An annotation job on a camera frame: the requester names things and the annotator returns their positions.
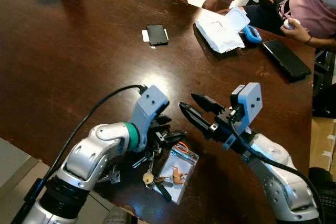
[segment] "transparent badge holder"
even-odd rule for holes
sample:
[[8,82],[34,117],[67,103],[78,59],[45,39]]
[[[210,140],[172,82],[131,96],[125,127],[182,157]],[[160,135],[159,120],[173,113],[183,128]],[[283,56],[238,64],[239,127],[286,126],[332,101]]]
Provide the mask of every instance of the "transparent badge holder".
[[171,149],[168,159],[162,167],[158,177],[170,177],[167,178],[166,181],[173,183],[172,175],[175,169],[173,166],[178,168],[179,173],[186,174],[183,176],[183,184],[174,184],[173,187],[165,187],[168,193],[172,196],[172,201],[176,204],[179,204],[183,197],[188,181],[194,171],[199,156],[196,153],[187,150],[181,144],[177,144],[177,147],[178,148],[174,146]]

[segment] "green ring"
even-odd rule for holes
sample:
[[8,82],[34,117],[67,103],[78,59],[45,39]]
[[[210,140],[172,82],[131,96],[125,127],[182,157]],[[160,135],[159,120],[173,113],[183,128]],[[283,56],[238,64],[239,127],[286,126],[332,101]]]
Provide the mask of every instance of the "green ring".
[[128,145],[128,149],[129,150],[134,150],[138,144],[139,144],[139,135],[138,135],[138,131],[136,130],[135,126],[131,123],[124,123],[122,122],[126,127],[127,130],[130,134],[130,143]]

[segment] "black cable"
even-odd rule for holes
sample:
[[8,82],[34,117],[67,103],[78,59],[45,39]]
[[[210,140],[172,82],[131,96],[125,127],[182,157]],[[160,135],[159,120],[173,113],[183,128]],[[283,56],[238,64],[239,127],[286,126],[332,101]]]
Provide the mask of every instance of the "black cable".
[[29,213],[31,207],[33,206],[33,204],[34,204],[37,196],[41,192],[42,188],[45,186],[47,180],[58,169],[57,165],[58,165],[60,159],[62,158],[65,150],[67,149],[68,145],[72,141],[73,137],[78,132],[78,130],[83,126],[83,124],[87,121],[87,119],[94,113],[94,111],[100,105],[102,105],[104,102],[106,102],[108,99],[110,99],[111,97],[115,96],[119,92],[124,91],[126,89],[132,89],[132,88],[138,88],[138,89],[140,89],[140,94],[142,94],[147,89],[146,86],[142,86],[142,85],[129,85],[129,86],[125,86],[123,88],[120,88],[120,89],[117,89],[117,90],[113,91],[112,93],[110,93],[109,95],[107,95],[106,97],[104,97],[103,99],[101,99],[98,103],[96,103],[93,106],[93,108],[89,111],[89,113],[77,125],[77,127],[72,132],[72,134],[70,135],[70,137],[68,138],[68,140],[64,143],[61,151],[59,152],[59,154],[56,157],[54,163],[49,168],[49,170],[47,171],[47,173],[45,174],[45,176],[42,179],[38,178],[35,181],[35,183],[32,185],[32,187],[30,188],[29,192],[27,193],[27,195],[25,197],[25,202],[24,202],[23,206],[21,207],[21,209],[19,210],[19,212],[16,214],[16,216],[13,219],[12,223],[21,223],[24,220],[24,218],[26,217],[26,215]]
[[286,170],[290,173],[293,173],[297,176],[299,176],[300,178],[302,178],[302,180],[304,182],[306,182],[306,184],[308,185],[309,189],[312,191],[313,193],[313,197],[315,198],[315,201],[316,201],[316,204],[317,204],[317,207],[318,207],[318,211],[319,211],[319,214],[320,214],[320,217],[321,217],[321,221],[322,223],[324,224],[324,209],[323,209],[323,206],[322,206],[322,201],[321,201],[321,198],[319,196],[319,193],[317,192],[316,188],[314,187],[314,185],[312,184],[312,182],[309,180],[309,178],[307,178],[303,173],[299,172],[298,170],[295,170],[287,165],[283,165],[281,163],[278,163],[278,162],[275,162],[269,158],[267,158],[265,155],[263,155],[262,153],[260,152],[257,152],[255,151],[254,149],[251,148],[251,146],[249,146],[245,141],[244,139],[239,135],[239,133],[237,132],[235,126],[234,126],[234,121],[233,120],[229,120],[229,123],[230,123],[230,127],[231,127],[231,130],[232,130],[232,133],[234,134],[234,136],[236,137],[236,139],[239,140],[239,142],[242,144],[242,146],[251,153],[251,155],[253,155],[254,157],[256,157],[257,159],[269,164],[269,165],[272,165],[272,166],[275,166],[275,167],[278,167],[280,169],[283,169],[283,170]]

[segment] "cardboard box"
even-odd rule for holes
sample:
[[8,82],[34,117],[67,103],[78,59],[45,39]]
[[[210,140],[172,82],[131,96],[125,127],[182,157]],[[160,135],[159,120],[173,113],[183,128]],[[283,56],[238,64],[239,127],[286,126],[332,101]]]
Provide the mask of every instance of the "cardboard box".
[[311,125],[310,167],[331,171],[335,149],[336,120],[313,117]]

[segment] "blue tape measure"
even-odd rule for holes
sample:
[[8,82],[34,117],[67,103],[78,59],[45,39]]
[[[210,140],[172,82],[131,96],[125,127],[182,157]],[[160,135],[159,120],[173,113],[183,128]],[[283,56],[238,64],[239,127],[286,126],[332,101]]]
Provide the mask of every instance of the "blue tape measure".
[[263,39],[261,38],[259,32],[257,31],[255,27],[247,25],[244,27],[243,31],[244,31],[244,35],[246,39],[249,42],[255,43],[255,44],[259,44],[260,42],[262,42]]

